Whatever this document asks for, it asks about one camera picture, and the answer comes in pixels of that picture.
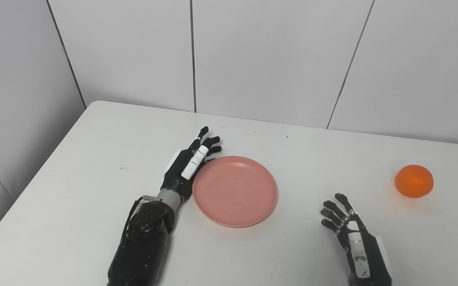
orange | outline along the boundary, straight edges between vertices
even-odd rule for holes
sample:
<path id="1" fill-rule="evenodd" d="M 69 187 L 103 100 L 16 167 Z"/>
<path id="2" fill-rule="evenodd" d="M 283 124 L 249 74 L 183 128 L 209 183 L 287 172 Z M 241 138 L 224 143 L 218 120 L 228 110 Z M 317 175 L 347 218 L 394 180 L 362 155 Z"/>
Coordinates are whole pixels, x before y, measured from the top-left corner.
<path id="1" fill-rule="evenodd" d="M 395 185 L 407 197 L 423 197 L 434 187 L 434 178 L 425 167 L 408 165 L 398 172 Z"/>

white table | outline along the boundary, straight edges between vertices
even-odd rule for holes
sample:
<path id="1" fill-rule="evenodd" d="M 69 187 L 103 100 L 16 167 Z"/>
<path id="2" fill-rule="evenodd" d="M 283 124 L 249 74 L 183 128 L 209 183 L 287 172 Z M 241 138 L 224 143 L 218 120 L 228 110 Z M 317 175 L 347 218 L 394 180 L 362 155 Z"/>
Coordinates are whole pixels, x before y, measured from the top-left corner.
<path id="1" fill-rule="evenodd" d="M 171 156 L 204 125 L 223 155 L 269 169 L 278 205 L 227 228 L 188 201 L 161 285 L 347 285 L 344 252 L 320 224 L 336 192 L 382 236 L 394 286 L 458 285 L 458 145 L 95 102 L 1 221 L 0 286 L 104 286 L 133 201 L 158 194 Z M 421 199 L 393 185 L 413 163 L 435 178 Z"/>

robotic hand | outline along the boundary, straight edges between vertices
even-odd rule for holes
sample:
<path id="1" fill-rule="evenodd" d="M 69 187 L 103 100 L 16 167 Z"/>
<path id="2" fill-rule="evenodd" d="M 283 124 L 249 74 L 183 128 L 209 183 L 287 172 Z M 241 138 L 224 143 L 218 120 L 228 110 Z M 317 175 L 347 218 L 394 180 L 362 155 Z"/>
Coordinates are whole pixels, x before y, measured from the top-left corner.
<path id="1" fill-rule="evenodd" d="M 109 268 L 107 286 L 155 285 L 174 229 L 175 211 L 191 196 L 193 177 L 207 163 L 206 158 L 222 150 L 213 146 L 220 142 L 218 136 L 201 144 L 208 130 L 202 128 L 192 144 L 177 153 L 158 196 L 144 195 L 134 202 Z"/>
<path id="2" fill-rule="evenodd" d="M 347 252 L 351 268 L 349 285 L 391 286 L 389 261 L 382 240 L 369 233 L 345 195 L 337 193 L 335 198 L 342 203 L 348 215 L 336 203 L 325 201 L 321 214 L 328 219 L 324 218 L 321 223 L 335 232 Z"/>

